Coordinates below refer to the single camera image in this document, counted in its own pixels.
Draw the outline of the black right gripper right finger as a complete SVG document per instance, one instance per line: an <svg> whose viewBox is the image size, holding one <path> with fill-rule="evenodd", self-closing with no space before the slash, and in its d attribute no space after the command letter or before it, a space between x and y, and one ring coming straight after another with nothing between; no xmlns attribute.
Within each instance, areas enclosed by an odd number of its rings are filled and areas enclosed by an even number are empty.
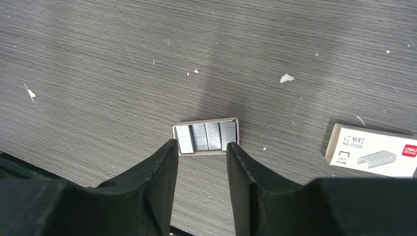
<svg viewBox="0 0 417 236"><path fill-rule="evenodd" d="M238 236L414 236L413 178L317 178L293 182L227 146L227 172Z"/></svg>

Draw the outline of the grey tray of staples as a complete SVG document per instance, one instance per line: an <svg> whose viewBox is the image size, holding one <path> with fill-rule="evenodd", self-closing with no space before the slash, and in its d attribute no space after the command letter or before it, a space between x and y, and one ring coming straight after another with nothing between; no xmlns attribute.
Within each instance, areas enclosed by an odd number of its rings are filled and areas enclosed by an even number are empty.
<svg viewBox="0 0 417 236"><path fill-rule="evenodd" d="M219 155L227 152L227 144L239 144L239 119L218 118L184 121L173 126L179 155Z"/></svg>

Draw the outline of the small white domino tile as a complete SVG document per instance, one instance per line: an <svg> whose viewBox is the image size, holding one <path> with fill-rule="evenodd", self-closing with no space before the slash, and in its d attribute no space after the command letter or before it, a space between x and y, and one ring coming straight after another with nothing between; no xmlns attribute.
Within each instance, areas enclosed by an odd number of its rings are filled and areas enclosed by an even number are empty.
<svg viewBox="0 0 417 236"><path fill-rule="evenodd" d="M417 138L336 123L325 159L331 166L387 177L416 178Z"/></svg>

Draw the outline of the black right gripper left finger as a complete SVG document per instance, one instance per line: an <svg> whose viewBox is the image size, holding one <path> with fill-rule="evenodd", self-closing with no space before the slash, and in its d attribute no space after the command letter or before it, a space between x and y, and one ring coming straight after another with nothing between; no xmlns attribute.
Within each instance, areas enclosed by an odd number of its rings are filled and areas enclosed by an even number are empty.
<svg viewBox="0 0 417 236"><path fill-rule="evenodd" d="M67 179L0 179L3 236L167 236L178 143L97 187Z"/></svg>

